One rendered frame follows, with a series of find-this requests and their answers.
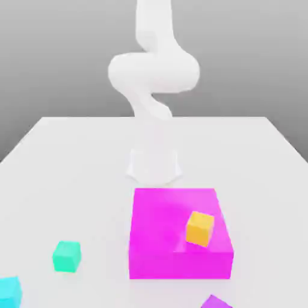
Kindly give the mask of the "small green cube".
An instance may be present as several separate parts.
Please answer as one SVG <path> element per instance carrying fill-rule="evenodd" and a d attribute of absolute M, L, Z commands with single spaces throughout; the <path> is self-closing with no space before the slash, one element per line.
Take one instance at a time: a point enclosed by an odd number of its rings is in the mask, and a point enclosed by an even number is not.
<path fill-rule="evenodd" d="M 54 270 L 75 273 L 81 261 L 81 245 L 76 241 L 60 241 L 52 255 Z"/>

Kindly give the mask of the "small purple cube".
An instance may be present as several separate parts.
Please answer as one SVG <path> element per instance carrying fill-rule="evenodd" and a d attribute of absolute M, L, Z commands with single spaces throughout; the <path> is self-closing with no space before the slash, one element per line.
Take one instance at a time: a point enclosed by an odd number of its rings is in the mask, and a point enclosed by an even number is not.
<path fill-rule="evenodd" d="M 200 308 L 233 308 L 225 301 L 217 298 L 214 295 L 210 295 L 209 298 L 201 305 Z"/>

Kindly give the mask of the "small cyan cube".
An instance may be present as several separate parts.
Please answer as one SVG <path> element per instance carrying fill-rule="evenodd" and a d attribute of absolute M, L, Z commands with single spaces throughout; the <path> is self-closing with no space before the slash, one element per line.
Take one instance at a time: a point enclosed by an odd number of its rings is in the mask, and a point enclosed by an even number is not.
<path fill-rule="evenodd" d="M 20 308 L 22 288 L 19 278 L 5 277 L 0 279 L 0 308 Z"/>

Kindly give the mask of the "small orange cube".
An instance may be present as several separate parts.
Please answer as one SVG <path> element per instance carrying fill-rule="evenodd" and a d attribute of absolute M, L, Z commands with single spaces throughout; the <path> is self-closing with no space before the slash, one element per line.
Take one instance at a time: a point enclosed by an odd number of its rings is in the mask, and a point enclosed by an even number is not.
<path fill-rule="evenodd" d="M 186 224 L 186 241 L 191 244 L 207 247 L 212 238 L 214 223 L 214 216 L 192 211 Z"/>

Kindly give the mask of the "large magenta box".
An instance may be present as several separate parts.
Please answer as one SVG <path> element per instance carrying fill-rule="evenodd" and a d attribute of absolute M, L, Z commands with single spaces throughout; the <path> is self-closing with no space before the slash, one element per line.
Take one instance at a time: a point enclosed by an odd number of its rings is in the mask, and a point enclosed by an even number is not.
<path fill-rule="evenodd" d="M 214 217 L 207 247 L 186 241 L 192 212 Z M 137 188 L 129 238 L 130 279 L 229 279 L 234 250 L 213 188 Z"/>

